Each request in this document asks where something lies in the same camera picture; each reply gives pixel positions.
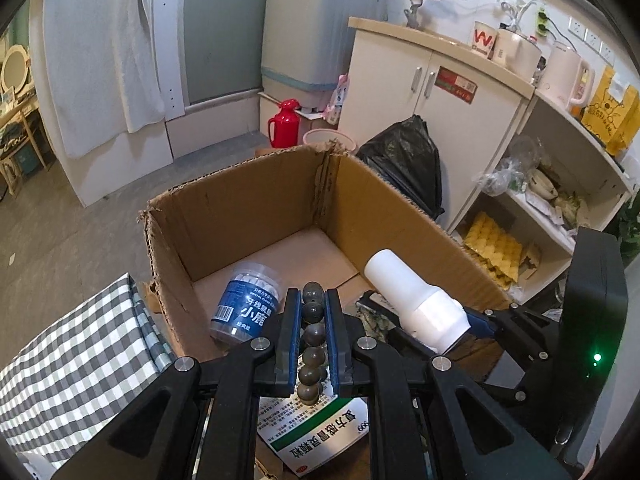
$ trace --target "wall outlet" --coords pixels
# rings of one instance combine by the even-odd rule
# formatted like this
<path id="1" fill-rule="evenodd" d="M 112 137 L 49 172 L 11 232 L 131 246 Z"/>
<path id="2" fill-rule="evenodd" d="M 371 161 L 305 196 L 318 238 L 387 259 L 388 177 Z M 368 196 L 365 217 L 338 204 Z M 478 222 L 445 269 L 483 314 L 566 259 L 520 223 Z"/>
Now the wall outlet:
<path id="1" fill-rule="evenodd" d="M 604 61 L 609 63 L 611 66 L 613 66 L 613 63 L 616 60 L 616 55 L 610 49 L 609 45 L 606 44 L 604 41 L 602 42 L 602 45 L 600 46 L 600 57 L 602 59 L 604 59 Z"/>
<path id="2" fill-rule="evenodd" d="M 584 35 L 587 33 L 587 28 L 575 18 L 569 18 L 569 32 L 575 34 L 584 41 Z"/>
<path id="3" fill-rule="evenodd" d="M 600 47 L 602 46 L 602 41 L 596 33 L 592 30 L 587 29 L 587 33 L 584 36 L 584 42 L 589 45 L 593 50 L 595 50 L 598 54 L 600 53 Z"/>

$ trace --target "cardboard box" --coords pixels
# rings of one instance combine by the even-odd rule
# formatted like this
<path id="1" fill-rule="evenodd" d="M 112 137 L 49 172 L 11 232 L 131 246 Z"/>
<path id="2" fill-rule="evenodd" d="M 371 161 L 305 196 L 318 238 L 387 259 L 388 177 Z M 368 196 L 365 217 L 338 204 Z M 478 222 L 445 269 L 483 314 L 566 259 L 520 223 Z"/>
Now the cardboard box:
<path id="1" fill-rule="evenodd" d="M 242 259 L 273 267 L 285 286 L 315 280 L 338 288 L 347 307 L 372 288 L 360 275 L 368 259 L 389 248 L 466 306 L 481 311 L 509 304 L 440 227 L 337 148 L 297 146 L 203 176 L 151 200 L 144 218 L 171 343 L 177 354 L 201 362 L 224 350 L 209 336 L 209 320 Z M 500 352 L 487 357 L 487 348 L 478 345 L 488 373 Z M 367 442 L 361 439 L 307 478 L 368 478 Z M 263 465 L 275 458 L 260 439 L 256 455 Z M 273 463 L 279 471 L 266 467 L 274 476 L 291 474 L 279 460 Z"/>

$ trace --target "blue label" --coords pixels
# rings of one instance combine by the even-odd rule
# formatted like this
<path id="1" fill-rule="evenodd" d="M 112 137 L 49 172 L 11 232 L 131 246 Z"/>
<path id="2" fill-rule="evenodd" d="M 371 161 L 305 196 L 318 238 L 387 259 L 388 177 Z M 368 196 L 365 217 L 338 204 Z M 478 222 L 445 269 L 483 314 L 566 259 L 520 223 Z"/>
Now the blue label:
<path id="1" fill-rule="evenodd" d="M 226 286 L 212 319 L 254 338 L 260 335 L 264 321 L 277 308 L 278 300 L 270 292 L 253 283 L 232 280 Z"/>

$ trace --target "gray checkered fabric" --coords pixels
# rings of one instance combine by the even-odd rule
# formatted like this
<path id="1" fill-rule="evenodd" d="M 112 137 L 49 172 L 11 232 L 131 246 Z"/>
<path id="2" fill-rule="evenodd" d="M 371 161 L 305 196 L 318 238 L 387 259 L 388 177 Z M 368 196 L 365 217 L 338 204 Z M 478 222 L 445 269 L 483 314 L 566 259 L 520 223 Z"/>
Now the gray checkered fabric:
<path id="1" fill-rule="evenodd" d="M 174 359 L 125 274 L 0 372 L 0 431 L 59 468 Z"/>

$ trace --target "paper cup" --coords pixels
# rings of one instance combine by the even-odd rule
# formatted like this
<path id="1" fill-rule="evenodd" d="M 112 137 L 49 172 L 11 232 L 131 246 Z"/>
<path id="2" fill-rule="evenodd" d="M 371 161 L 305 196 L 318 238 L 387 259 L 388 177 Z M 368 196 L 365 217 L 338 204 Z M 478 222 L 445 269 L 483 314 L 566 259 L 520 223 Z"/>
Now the paper cup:
<path id="1" fill-rule="evenodd" d="M 478 56 L 489 57 L 489 53 L 494 47 L 497 34 L 498 31 L 493 27 L 489 27 L 486 23 L 475 22 L 471 38 L 471 50 L 478 54 Z"/>

